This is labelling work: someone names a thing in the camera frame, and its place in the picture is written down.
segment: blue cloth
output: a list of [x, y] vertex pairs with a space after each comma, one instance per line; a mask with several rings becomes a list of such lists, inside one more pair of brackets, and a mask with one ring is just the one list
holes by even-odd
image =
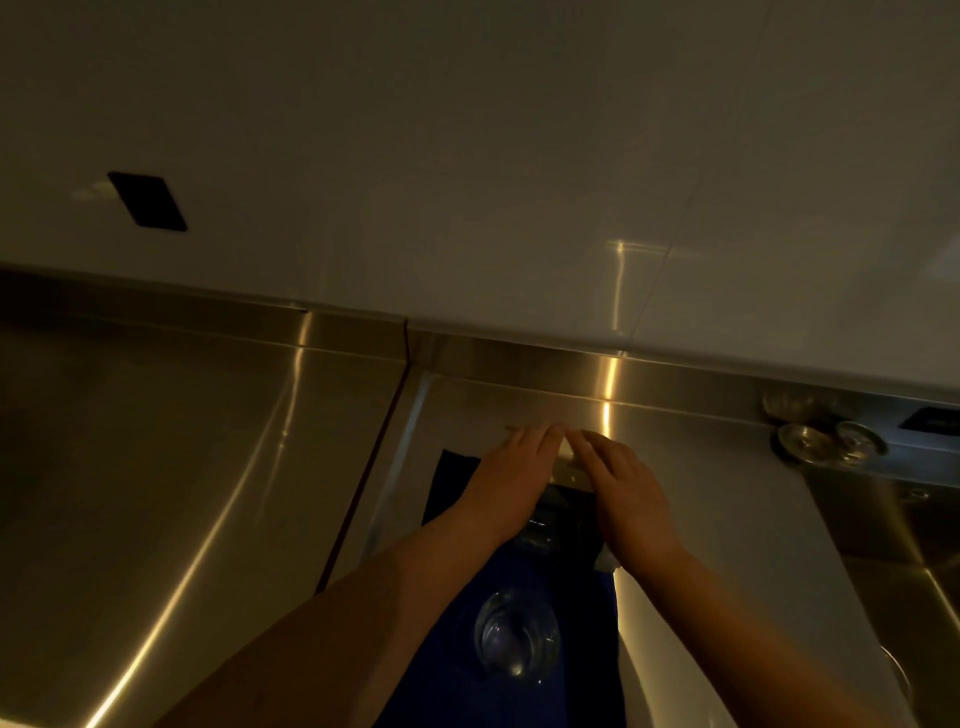
[[[423, 522], [457, 501], [480, 461], [444, 450]], [[473, 625], [495, 592], [545, 595], [560, 627], [561, 656], [541, 684], [489, 677], [476, 656]], [[454, 598], [427, 635], [376, 725], [625, 725], [617, 668], [619, 636], [611, 574], [508, 543]]]

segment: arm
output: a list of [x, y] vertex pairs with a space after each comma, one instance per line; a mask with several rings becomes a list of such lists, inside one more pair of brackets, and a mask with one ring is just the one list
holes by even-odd
[[604, 538], [680, 637], [742, 728], [886, 726], [751, 614], [683, 547], [666, 496], [634, 452], [570, 430]]
[[563, 437], [515, 431], [456, 505], [277, 622], [157, 725], [371, 725], [447, 604], [526, 523]]

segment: clear glass cup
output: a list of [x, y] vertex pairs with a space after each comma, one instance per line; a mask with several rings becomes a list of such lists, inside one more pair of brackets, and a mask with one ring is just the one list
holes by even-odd
[[520, 589], [492, 595], [473, 629], [477, 657], [490, 676], [539, 683], [560, 657], [560, 628], [547, 599]]

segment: sink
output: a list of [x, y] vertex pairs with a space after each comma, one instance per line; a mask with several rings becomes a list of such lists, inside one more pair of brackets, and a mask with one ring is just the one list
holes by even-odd
[[920, 725], [960, 725], [960, 488], [814, 466], [804, 479]]

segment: white wall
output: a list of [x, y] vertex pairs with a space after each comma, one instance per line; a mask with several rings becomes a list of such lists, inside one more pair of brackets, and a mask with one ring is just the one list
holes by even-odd
[[80, 5], [4, 13], [0, 260], [960, 386], [956, 3]]

